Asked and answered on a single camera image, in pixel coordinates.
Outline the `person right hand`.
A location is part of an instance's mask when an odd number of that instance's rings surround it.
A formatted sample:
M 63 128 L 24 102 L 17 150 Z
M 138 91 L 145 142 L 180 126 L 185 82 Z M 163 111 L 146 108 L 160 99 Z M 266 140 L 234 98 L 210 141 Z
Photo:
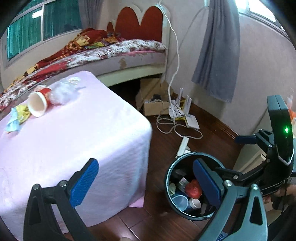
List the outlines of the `person right hand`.
M 277 198 L 281 198 L 281 196 L 278 195 L 268 195 L 263 197 L 264 204 L 268 204 L 269 202 L 274 202 Z

